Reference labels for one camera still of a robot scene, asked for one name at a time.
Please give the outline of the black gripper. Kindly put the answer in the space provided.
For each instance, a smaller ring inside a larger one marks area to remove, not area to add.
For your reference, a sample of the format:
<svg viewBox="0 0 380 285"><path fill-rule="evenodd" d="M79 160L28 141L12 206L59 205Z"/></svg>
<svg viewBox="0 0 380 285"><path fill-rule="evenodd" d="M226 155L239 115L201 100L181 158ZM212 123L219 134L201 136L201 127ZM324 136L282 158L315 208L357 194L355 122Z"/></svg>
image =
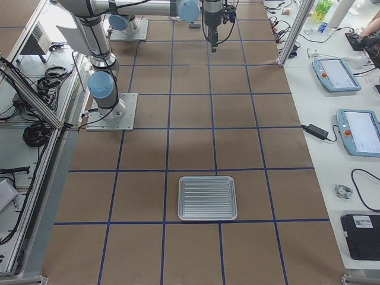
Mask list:
<svg viewBox="0 0 380 285"><path fill-rule="evenodd" d="M211 42L211 53L217 52L218 40L219 40L219 35L218 35L217 27L207 26L207 41Z"/></svg>

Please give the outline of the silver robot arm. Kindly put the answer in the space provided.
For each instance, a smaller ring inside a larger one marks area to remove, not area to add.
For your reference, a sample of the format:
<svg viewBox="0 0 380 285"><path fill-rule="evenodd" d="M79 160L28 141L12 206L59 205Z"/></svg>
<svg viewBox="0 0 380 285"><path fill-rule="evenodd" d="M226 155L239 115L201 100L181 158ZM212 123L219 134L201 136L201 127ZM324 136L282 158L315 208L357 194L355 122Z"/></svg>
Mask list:
<svg viewBox="0 0 380 285"><path fill-rule="evenodd" d="M105 43L108 45L108 53L111 53L111 42L134 42L147 38L149 19L137 18L135 15L110 15L108 18L109 27L105 31ZM202 32L206 41L211 43L212 52L216 52L219 42L217 26L221 23L218 14L214 18L204 18L202 24L207 24L207 33L204 28Z"/></svg>
<svg viewBox="0 0 380 285"><path fill-rule="evenodd" d="M211 44L212 53L217 51L219 41L217 27L226 14L226 1L61 1L61 5L80 22L84 38L91 50L91 63L96 71L117 65L110 51L110 44L102 26L103 14L178 16L191 23L202 15L207 26L204 33Z"/></svg>

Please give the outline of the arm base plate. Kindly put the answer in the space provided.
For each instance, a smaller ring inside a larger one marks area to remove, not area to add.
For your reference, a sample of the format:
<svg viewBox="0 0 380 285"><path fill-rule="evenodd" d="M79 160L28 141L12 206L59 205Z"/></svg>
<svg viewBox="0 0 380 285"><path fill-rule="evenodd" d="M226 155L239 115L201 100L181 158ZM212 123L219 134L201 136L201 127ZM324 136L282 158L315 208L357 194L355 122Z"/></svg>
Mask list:
<svg viewBox="0 0 380 285"><path fill-rule="evenodd" d="M108 111L91 112L88 116L88 131L132 131L134 129L135 113L137 108L137 93L119 93L119 103L112 112L105 116Z"/></svg>
<svg viewBox="0 0 380 285"><path fill-rule="evenodd" d="M133 42L145 40L147 38L148 19L134 18L131 21L123 17L111 17L110 23L110 40L114 42Z"/></svg>

